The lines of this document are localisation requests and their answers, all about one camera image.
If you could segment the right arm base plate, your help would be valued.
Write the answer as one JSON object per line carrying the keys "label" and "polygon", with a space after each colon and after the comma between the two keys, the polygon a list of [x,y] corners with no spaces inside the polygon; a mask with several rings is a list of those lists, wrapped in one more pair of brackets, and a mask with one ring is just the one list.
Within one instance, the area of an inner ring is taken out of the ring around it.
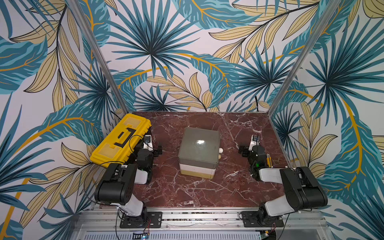
{"label": "right arm base plate", "polygon": [[259,211],[243,211],[239,217],[245,228],[281,228],[285,225],[281,216],[271,217]]}

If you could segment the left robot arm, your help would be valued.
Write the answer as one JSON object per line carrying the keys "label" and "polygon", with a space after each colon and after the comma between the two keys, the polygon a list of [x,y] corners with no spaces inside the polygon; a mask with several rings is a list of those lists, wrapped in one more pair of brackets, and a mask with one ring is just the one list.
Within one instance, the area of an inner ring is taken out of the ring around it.
{"label": "left robot arm", "polygon": [[162,146],[152,151],[141,149],[134,163],[110,164],[95,191],[96,202],[115,206],[127,217],[143,217],[146,207],[135,197],[134,185],[147,185],[151,182],[154,158],[162,153]]}

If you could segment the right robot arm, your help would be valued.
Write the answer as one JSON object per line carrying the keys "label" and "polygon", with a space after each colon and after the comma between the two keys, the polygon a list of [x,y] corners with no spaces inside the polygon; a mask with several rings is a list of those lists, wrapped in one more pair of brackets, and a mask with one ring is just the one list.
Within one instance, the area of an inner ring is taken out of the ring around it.
{"label": "right robot arm", "polygon": [[256,181],[281,184],[284,189],[283,196],[260,205],[257,212],[260,221],[328,204],[328,197],[308,167],[275,168],[260,145],[251,149],[241,146],[239,153],[247,158],[251,176]]}

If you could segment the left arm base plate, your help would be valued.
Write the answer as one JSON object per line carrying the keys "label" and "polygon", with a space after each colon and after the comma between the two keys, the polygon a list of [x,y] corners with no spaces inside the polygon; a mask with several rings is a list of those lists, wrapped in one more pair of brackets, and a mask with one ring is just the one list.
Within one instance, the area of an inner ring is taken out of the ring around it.
{"label": "left arm base plate", "polygon": [[121,229],[159,229],[162,226],[162,212],[144,212],[138,217],[129,217],[123,214],[120,228]]}

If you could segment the grey drawer unit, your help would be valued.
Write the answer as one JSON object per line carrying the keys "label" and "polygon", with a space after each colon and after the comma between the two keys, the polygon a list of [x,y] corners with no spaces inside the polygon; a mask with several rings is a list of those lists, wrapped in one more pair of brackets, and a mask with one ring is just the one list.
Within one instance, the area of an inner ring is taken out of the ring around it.
{"label": "grey drawer unit", "polygon": [[179,150],[182,175],[213,179],[219,165],[220,133],[199,128],[185,128]]}

